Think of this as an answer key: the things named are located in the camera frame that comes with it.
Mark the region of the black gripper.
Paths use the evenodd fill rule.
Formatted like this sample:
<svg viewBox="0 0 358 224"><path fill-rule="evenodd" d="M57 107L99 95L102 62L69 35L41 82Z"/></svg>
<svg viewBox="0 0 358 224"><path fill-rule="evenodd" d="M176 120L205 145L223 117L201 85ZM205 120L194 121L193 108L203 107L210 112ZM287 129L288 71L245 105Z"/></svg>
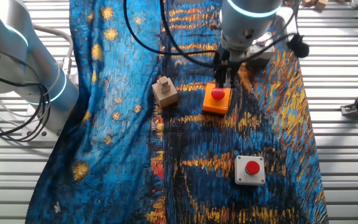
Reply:
<svg viewBox="0 0 358 224"><path fill-rule="evenodd" d="M217 77L218 88L232 88L232 77L238 72L238 63L230 61L230 52L225 49L219 49L213 58L214 76Z"/></svg>

